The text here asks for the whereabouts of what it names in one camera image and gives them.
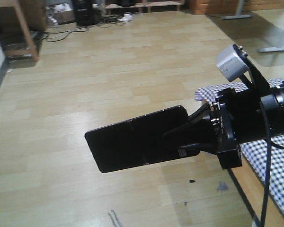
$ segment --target wooden table leg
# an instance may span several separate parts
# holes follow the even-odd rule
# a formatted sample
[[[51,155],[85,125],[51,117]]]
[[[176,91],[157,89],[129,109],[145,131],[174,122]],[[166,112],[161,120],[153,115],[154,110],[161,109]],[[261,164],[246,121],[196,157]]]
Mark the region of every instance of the wooden table leg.
[[[29,32],[29,29],[28,29],[28,26],[27,26],[27,22],[26,22],[26,20],[25,20],[25,18],[23,16],[20,4],[19,4],[19,2],[17,0],[14,1],[14,7],[15,7],[15,11],[16,11],[18,20],[20,22],[23,34],[24,34],[24,36],[26,38],[26,41],[27,41],[27,44],[28,44],[28,46],[30,48],[30,52],[32,54],[32,57],[33,57],[34,61],[38,61],[39,60],[39,54],[37,52],[37,49],[36,49],[36,46],[35,46],[34,41],[32,39],[32,36],[31,36],[31,34]]]

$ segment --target wooden floor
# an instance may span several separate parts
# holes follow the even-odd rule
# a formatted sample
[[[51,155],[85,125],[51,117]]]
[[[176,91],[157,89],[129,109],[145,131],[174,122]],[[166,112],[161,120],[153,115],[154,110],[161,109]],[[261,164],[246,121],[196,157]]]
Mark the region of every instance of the wooden floor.
[[[284,9],[255,13],[284,27]],[[221,30],[204,15],[135,15],[125,26],[44,42],[36,65],[12,63],[0,89],[0,227],[113,227],[111,210],[124,227],[252,226],[215,156],[102,174],[84,140],[88,130],[162,108],[195,111],[196,88],[226,83],[215,56],[237,41],[227,33],[238,22],[226,23]],[[284,54],[259,56],[246,29],[241,40],[255,65],[267,78],[284,77]],[[217,190],[220,182],[228,190]]]

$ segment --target table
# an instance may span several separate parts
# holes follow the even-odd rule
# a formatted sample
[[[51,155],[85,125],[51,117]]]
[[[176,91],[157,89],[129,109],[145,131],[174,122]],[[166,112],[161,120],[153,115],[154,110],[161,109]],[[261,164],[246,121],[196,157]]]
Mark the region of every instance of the table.
[[[23,31],[23,34],[26,38],[27,44],[29,49],[28,50],[9,50],[4,51],[4,54],[6,56],[9,55],[25,55],[25,54],[31,54],[34,61],[39,60],[39,54],[37,52],[36,46],[34,44],[34,41],[31,37],[31,34],[29,32],[27,22],[24,18],[21,6],[18,2],[18,0],[0,0],[0,8],[2,7],[14,7],[16,15],[18,17],[21,29]]]

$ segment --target checkered cloth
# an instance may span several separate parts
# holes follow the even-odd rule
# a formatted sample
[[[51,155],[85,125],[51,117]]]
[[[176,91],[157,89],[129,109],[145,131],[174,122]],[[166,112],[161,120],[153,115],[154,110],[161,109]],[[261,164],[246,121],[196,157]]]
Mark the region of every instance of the checkered cloth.
[[[267,80],[271,87],[280,85],[284,78]],[[217,92],[225,88],[235,88],[236,92],[247,89],[243,83],[221,84],[199,88],[195,91],[195,100],[214,102]],[[274,137],[273,142],[284,146],[284,135]],[[242,153],[252,165],[262,182],[265,180],[266,143],[263,140],[241,144]],[[284,214],[284,150],[272,149],[270,193]]]

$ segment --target black speaker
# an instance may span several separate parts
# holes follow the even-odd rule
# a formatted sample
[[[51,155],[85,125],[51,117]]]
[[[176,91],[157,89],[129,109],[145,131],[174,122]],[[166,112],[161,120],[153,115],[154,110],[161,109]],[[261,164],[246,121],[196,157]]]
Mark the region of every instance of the black speaker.
[[[100,22],[101,12],[93,9],[92,0],[71,0],[78,26],[90,26]]]
[[[136,0],[117,0],[118,6],[129,7],[134,6],[136,4]]]

